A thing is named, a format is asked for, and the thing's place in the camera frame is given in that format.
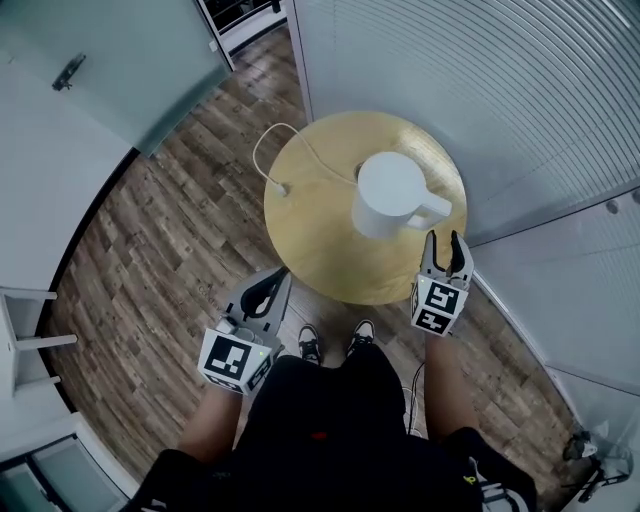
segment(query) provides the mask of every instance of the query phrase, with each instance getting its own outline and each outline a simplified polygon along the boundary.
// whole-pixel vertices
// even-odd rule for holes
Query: black and white marker cube
[[[211,383],[248,395],[271,368],[272,354],[270,347],[207,329],[198,370]]]
[[[418,274],[411,292],[411,325],[446,336],[469,294],[455,286]]]

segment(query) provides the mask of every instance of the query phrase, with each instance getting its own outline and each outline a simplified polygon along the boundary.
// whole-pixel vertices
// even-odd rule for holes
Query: door handle
[[[69,82],[69,80],[71,80],[71,77],[76,74],[76,71],[78,71],[78,68],[86,58],[87,56],[84,53],[80,52],[73,59],[71,59],[51,84],[53,90],[61,91],[62,89],[71,89],[72,84]]]

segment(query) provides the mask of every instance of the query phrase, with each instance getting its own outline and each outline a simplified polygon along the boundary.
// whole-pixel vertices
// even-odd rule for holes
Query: laminate flooring
[[[205,388],[196,361],[205,328],[227,291],[279,264],[264,225],[263,180],[251,151],[282,121],[305,125],[288,29],[242,50],[237,71],[180,123],[152,158],[138,157],[78,244],[53,304],[47,334],[78,343],[48,356],[77,409],[123,466],[142,479],[158,453],[175,446]],[[258,152],[268,168],[291,134],[275,130]],[[305,323],[317,326],[328,360],[363,317],[411,387],[421,334],[406,303],[336,303],[295,282],[280,330],[288,351]],[[581,474],[562,449],[573,418],[544,370],[474,285],[452,343],[488,442],[529,472],[541,504],[558,509],[560,486]],[[422,379],[418,386],[422,404]],[[249,407],[245,400],[241,428]],[[416,428],[426,436],[422,406]]]

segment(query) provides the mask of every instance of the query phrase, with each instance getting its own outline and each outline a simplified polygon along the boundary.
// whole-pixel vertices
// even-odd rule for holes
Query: black cable
[[[411,407],[409,408],[409,426],[407,427],[407,434],[411,434],[411,429],[413,428],[413,402],[417,400],[416,398],[416,386],[418,385],[418,375],[420,374],[420,370],[424,363],[418,366],[416,373],[413,376],[413,383],[411,384]]]

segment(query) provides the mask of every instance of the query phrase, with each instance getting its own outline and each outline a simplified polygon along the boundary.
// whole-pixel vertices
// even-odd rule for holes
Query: white cable
[[[416,420],[415,420],[415,418],[417,418],[417,417],[418,417],[418,397],[417,397],[417,396],[416,396],[416,394],[415,394],[412,390],[410,390],[409,388],[405,388],[405,387],[403,387],[403,388],[402,388],[402,390],[403,390],[403,391],[408,391],[408,392],[409,392],[409,394],[411,395],[411,401],[413,402],[413,407],[414,407],[414,410],[415,410],[415,414],[414,414],[414,416],[413,416],[414,420],[413,420],[413,422],[412,422],[412,421],[411,421],[411,418],[409,418],[409,425],[407,426],[407,430],[408,430],[409,432],[411,432],[411,431],[413,431],[413,430],[416,430],[415,428],[413,428],[413,426],[416,424]]]
[[[290,124],[287,123],[276,123],[274,125],[271,125],[269,128],[267,128],[267,130],[260,136],[260,138],[258,139],[258,142],[256,142],[256,145],[253,147],[253,165],[256,168],[256,171],[258,171],[260,173],[260,175],[266,179],[269,183],[271,183],[273,186],[276,187],[276,189],[278,190],[278,192],[280,193],[280,195],[282,196],[286,196],[288,191],[287,189],[281,185],[280,183],[278,183],[276,180],[274,180],[273,178],[271,178],[267,173],[265,173],[262,169],[260,169],[260,166],[258,165],[258,162],[256,161],[256,151],[258,149],[258,146],[260,145],[260,143],[262,142],[262,139],[265,138],[265,136],[267,135],[267,133],[269,133],[271,130],[273,130],[275,127],[277,126],[286,126],[287,128],[289,128],[290,130],[292,130],[298,137],[300,137],[300,140],[302,140],[303,144],[307,147],[307,149],[309,150],[309,153],[311,153],[313,155],[314,160],[316,161],[316,163],[322,167],[325,171],[331,173],[334,177],[340,179],[341,181],[348,183],[349,185],[355,185],[356,182],[355,181],[351,181],[347,178],[345,178],[344,176],[342,176],[341,174],[339,174],[338,172],[334,171],[331,167],[329,167],[327,164],[325,164],[322,160],[320,160],[320,157],[318,156],[318,154],[315,152],[315,150],[311,147],[311,144],[309,144],[309,142],[307,141],[307,139],[305,139],[302,134],[296,130],[293,126],[291,126]]]

